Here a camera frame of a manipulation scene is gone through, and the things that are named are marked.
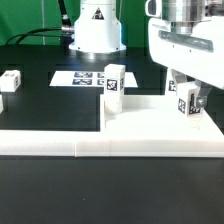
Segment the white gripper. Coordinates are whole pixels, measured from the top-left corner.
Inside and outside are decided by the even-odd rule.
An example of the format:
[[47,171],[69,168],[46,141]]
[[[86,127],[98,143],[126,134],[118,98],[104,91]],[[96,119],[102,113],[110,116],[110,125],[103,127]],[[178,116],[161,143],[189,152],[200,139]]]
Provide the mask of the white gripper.
[[187,76],[198,79],[196,107],[207,105],[212,86],[224,90],[224,17],[199,22],[191,35],[173,33],[169,22],[151,18],[148,34],[152,60],[174,69],[175,85],[186,83]]

